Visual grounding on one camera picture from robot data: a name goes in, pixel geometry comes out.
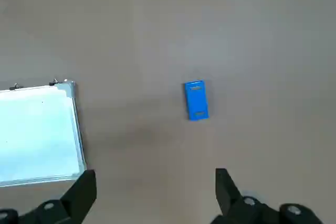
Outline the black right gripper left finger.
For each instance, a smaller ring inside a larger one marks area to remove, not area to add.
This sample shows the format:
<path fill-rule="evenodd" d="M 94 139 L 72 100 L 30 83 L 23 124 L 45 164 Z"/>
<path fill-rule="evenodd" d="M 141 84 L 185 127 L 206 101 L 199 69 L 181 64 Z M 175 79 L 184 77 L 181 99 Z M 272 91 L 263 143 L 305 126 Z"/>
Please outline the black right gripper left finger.
<path fill-rule="evenodd" d="M 82 223 L 96 199 L 96 173 L 86 170 L 59 199 L 48 200 L 23 215 L 15 209 L 1 209 L 1 223 Z"/>

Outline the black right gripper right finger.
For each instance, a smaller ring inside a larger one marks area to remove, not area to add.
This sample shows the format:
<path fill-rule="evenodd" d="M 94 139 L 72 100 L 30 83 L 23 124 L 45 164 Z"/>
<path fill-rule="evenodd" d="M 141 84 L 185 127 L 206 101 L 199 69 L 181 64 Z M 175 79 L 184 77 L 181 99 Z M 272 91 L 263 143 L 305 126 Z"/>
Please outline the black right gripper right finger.
<path fill-rule="evenodd" d="M 225 168 L 215 171 L 215 193 L 221 214 L 212 223 L 319 224 L 320 218 L 308 207 L 287 203 L 278 210 L 252 196 L 243 196 Z"/>

